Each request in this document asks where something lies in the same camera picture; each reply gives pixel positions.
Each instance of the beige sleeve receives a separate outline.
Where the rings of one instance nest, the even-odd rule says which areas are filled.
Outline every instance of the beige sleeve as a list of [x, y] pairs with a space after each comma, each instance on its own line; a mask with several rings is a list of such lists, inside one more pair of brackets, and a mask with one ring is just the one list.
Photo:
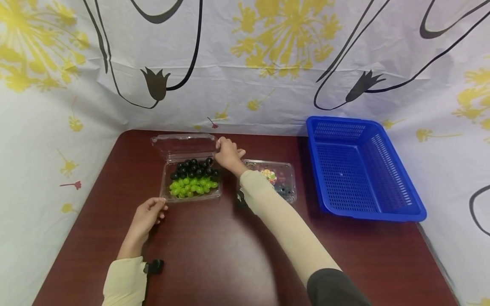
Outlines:
[[105, 279], [102, 306], [141, 306], [147, 288], [145, 264], [141, 256], [112, 262]]
[[240, 185], [248, 206], [276, 237], [305, 287], [320, 269], [340, 270], [299, 214], [260, 172], [246, 171]]

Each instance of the wooden table surface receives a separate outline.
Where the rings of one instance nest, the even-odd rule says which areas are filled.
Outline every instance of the wooden table surface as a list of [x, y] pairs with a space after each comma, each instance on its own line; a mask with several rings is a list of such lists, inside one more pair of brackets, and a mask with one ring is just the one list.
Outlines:
[[[119, 137], [35, 306], [102, 303], [107, 269], [136, 207], [159, 195], [164, 161], [150, 143], [158, 134]], [[319, 212], [306, 138], [225, 136], [247, 151], [246, 158], [294, 166], [293, 207], [374, 305], [456, 305], [416, 224]], [[145, 259], [163, 259], [165, 268], [149, 278], [146, 306], [309, 305], [275, 238], [249, 210], [233, 205], [236, 179], [225, 174], [223, 180], [219, 199], [171, 206], [151, 236]]]

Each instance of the grape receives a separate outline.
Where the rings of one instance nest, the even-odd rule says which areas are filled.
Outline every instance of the grape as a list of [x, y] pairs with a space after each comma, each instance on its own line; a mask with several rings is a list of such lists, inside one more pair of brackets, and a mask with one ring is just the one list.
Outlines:
[[170, 184], [170, 190], [174, 190], [176, 188], [180, 188], [179, 182], [173, 182]]

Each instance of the blue basket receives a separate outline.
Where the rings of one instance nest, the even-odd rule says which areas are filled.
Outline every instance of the blue basket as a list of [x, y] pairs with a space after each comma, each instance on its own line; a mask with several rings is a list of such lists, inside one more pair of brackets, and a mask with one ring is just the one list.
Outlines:
[[425, 207], [379, 123], [309, 117], [306, 126], [323, 212], [396, 222], [426, 218]]

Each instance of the plastic container with grapes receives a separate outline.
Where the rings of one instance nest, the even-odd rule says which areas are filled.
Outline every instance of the plastic container with grapes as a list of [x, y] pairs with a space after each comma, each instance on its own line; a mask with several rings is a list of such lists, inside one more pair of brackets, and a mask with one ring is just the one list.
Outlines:
[[163, 167], [160, 196], [167, 199], [167, 203], [180, 203], [190, 201], [202, 201], [216, 199], [221, 196], [222, 182], [221, 169], [218, 163], [212, 167], [218, 169], [218, 187], [210, 189], [209, 193], [196, 194], [192, 197], [179, 198], [171, 195], [170, 175], [177, 170], [177, 165], [186, 160], [197, 159], [198, 162], [208, 157], [214, 158], [216, 152], [216, 137], [211, 134], [167, 134], [151, 138], [152, 145], [159, 151], [160, 156], [166, 161]]
[[296, 180], [294, 178], [294, 168], [290, 163], [268, 162], [261, 160], [243, 160], [246, 167], [250, 170], [259, 171], [276, 192], [282, 196], [289, 204], [296, 201]]

